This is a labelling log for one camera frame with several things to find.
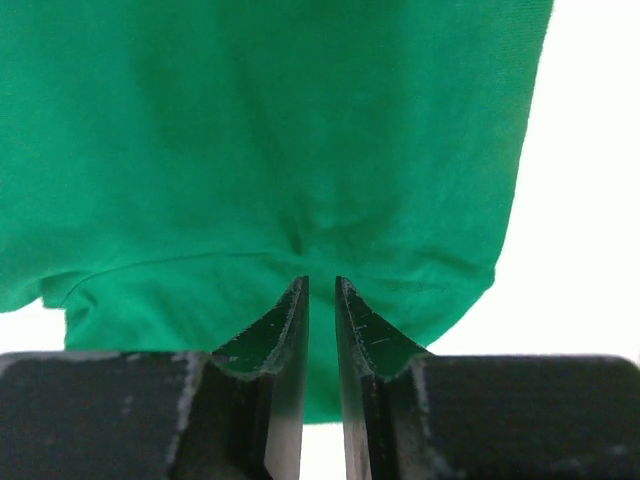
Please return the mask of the green t shirt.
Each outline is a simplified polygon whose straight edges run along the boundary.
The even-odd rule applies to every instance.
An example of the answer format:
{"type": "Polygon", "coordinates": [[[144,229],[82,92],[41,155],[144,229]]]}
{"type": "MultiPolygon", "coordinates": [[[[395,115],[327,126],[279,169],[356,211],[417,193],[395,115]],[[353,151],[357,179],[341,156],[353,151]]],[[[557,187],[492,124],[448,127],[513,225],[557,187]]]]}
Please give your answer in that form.
{"type": "Polygon", "coordinates": [[[549,1],[5,1],[1,308],[65,345],[213,350],[310,280],[429,345],[492,285],[549,1]]]}

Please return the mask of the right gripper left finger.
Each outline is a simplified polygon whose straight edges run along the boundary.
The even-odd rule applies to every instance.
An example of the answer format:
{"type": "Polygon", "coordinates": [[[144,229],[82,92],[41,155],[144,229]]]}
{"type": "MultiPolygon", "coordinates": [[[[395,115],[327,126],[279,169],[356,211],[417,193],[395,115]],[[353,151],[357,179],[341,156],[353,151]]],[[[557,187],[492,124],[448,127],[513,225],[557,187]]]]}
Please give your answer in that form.
{"type": "Polygon", "coordinates": [[[213,352],[1,358],[5,479],[296,479],[309,281],[213,352]]]}

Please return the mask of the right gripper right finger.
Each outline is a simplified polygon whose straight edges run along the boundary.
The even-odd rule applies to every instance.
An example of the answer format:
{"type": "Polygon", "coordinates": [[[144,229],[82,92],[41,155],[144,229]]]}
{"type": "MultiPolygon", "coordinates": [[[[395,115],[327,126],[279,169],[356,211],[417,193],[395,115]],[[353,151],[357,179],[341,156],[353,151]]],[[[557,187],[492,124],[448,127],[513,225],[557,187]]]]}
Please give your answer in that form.
{"type": "Polygon", "coordinates": [[[346,278],[335,324],[350,479],[635,479],[639,369],[608,355],[444,356],[346,278]]]}

